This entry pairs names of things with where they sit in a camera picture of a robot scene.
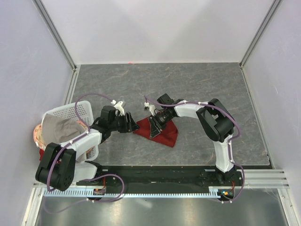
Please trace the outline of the red cloth napkin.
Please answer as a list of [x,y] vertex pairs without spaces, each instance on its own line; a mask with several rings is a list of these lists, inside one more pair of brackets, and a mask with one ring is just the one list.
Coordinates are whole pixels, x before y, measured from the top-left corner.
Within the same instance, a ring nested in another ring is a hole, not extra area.
[[169,147],[175,146],[178,137],[178,129],[173,121],[169,121],[166,125],[166,128],[154,138],[150,138],[151,124],[148,118],[138,121],[137,125],[139,126],[139,129],[134,131],[134,134]]

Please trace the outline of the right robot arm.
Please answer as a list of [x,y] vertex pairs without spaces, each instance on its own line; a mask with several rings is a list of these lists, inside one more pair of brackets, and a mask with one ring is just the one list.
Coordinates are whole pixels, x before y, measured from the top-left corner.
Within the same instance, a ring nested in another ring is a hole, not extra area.
[[216,182],[227,185],[232,180],[230,172],[234,167],[231,139],[234,132],[234,119],[218,99],[209,102],[192,102],[183,99],[174,101],[163,94],[156,101],[145,98],[144,107],[151,113],[150,138],[161,134],[167,123],[175,117],[198,119],[205,134],[213,141],[216,155]]

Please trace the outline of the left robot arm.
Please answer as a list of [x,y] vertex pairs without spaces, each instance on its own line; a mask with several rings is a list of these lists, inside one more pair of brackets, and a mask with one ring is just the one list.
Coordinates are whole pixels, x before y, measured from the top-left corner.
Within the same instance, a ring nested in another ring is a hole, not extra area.
[[131,133],[139,129],[130,112],[122,113],[113,106],[105,106],[93,124],[81,135],[61,144],[46,146],[35,179],[47,185],[49,191],[65,191],[72,183],[88,180],[93,185],[103,181],[103,173],[91,160],[77,162],[89,149],[98,147],[111,133]]

